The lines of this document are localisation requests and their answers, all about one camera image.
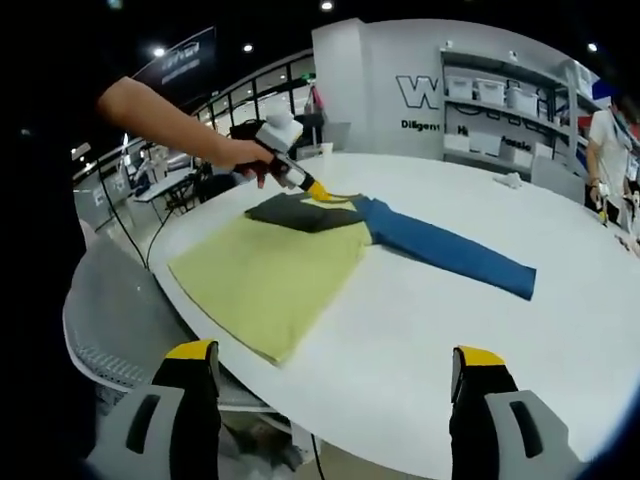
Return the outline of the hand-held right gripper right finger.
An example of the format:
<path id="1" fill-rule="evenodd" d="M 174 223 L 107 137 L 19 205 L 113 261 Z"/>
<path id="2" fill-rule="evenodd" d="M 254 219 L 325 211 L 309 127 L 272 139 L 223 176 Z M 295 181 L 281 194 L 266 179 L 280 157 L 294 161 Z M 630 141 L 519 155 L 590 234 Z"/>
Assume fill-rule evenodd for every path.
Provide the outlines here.
<path id="1" fill-rule="evenodd" d="M 493 352 L 453 349 L 451 406 L 453 479 L 574 479 L 584 468 L 566 424 Z"/>

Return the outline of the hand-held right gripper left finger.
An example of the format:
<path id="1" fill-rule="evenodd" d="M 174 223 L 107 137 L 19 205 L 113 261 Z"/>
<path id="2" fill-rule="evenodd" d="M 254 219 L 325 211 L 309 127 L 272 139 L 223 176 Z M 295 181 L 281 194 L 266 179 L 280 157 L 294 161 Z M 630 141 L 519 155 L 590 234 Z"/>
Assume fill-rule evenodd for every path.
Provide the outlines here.
<path id="1" fill-rule="evenodd" d="M 98 479 L 217 479 L 218 342 L 183 343 L 113 408 L 87 464 Z"/>

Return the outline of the person's left hand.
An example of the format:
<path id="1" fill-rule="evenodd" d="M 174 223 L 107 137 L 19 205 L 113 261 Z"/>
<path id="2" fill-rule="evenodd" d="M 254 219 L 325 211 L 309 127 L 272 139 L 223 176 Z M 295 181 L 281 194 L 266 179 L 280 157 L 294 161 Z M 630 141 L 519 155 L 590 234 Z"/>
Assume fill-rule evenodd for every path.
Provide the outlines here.
<path id="1" fill-rule="evenodd" d="M 216 147 L 216 160 L 229 169 L 237 169 L 244 175 L 254 175 L 259 189 L 264 187 L 267 165 L 272 162 L 274 155 L 251 140 L 235 140 L 223 138 Z"/>

